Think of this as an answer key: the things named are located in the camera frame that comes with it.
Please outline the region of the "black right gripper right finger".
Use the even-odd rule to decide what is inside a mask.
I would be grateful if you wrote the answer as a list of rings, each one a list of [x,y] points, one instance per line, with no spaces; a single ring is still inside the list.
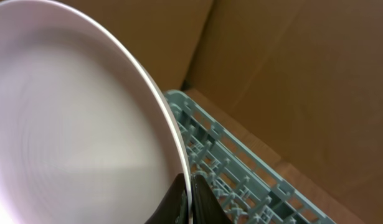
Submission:
[[[193,224],[232,224],[202,175],[191,179]]]

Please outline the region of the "large white plate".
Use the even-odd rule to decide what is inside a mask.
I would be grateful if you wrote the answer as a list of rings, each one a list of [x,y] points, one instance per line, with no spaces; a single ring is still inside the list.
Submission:
[[[123,44],[57,1],[0,2],[0,223],[144,223],[186,150]]]

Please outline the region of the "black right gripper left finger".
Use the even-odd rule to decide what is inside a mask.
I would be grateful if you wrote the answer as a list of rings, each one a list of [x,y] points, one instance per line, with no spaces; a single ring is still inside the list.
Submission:
[[[176,176],[157,209],[145,224],[188,224],[188,202],[183,173]]]

